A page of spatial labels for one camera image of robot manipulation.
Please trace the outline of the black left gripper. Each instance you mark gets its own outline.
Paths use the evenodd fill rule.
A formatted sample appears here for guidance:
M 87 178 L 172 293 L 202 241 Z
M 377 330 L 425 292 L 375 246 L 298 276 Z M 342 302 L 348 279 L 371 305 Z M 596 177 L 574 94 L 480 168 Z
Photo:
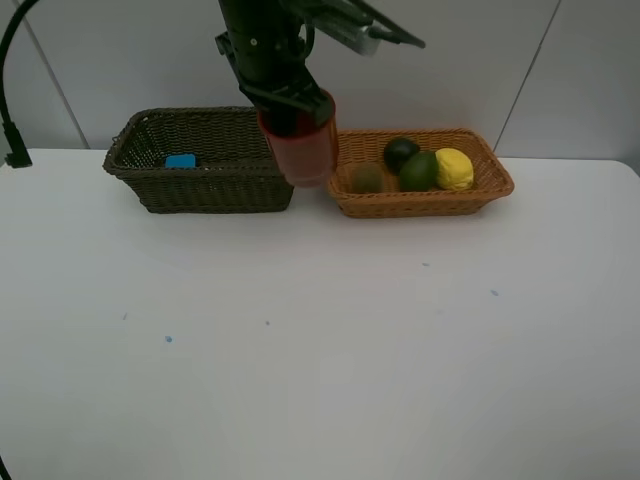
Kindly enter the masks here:
M 219 3 L 226 31 L 216 37 L 240 91 L 262 111 L 269 112 L 269 129 L 276 136 L 294 136 L 298 110 L 311 113 L 316 125 L 335 114 L 333 97 L 321 89 L 306 68 L 313 47 L 299 36 L 312 25 L 293 14 L 284 1 L 227 0 Z

